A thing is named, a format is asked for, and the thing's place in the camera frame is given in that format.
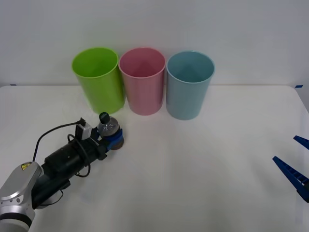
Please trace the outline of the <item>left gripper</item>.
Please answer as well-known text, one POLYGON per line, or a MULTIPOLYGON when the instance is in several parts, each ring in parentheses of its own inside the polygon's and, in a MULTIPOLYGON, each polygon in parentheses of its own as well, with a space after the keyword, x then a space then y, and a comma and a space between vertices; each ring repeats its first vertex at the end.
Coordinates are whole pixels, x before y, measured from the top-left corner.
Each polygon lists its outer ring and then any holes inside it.
POLYGON ((77 140, 77 153, 79 158, 79 166, 86 167, 88 163, 95 160, 103 160, 107 157, 106 153, 110 150, 118 150, 124 144, 123 130, 118 131, 102 139, 98 128, 91 130, 91 138, 86 140, 77 140))

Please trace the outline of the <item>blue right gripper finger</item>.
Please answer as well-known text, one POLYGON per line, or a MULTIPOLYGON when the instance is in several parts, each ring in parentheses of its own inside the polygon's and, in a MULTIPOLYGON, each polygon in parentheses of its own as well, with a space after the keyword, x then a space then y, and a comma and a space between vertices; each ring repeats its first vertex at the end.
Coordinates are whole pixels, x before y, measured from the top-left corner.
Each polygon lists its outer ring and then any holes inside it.
POLYGON ((309 179, 289 166, 287 163, 274 156, 273 161, 276 163, 281 172, 291 182, 297 193, 305 202, 309 202, 309 179))
POLYGON ((308 139, 305 139, 305 138, 300 137, 300 136, 295 136, 293 139, 295 141, 297 141, 298 143, 300 143, 303 147, 309 148, 309 140, 308 139))

